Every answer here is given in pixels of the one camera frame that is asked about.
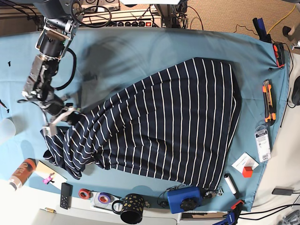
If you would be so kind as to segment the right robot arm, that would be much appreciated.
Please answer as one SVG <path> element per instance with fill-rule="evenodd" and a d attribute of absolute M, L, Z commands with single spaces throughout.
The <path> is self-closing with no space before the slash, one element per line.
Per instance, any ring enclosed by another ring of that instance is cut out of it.
<path fill-rule="evenodd" d="M 32 102 L 39 106 L 43 114 L 50 114 L 52 120 L 73 125 L 78 121 L 76 112 L 71 111 L 73 104 L 65 104 L 65 99 L 54 92 L 66 88 L 75 76 L 77 58 L 69 46 L 83 19 L 82 5 L 78 0 L 31 0 L 27 3 L 33 4 L 42 14 L 45 25 L 36 43 L 39 53 L 34 58 L 24 85 L 23 99 L 18 100 L 18 103 Z M 73 56 L 71 76 L 65 84 L 53 87 L 52 79 L 67 52 Z"/>

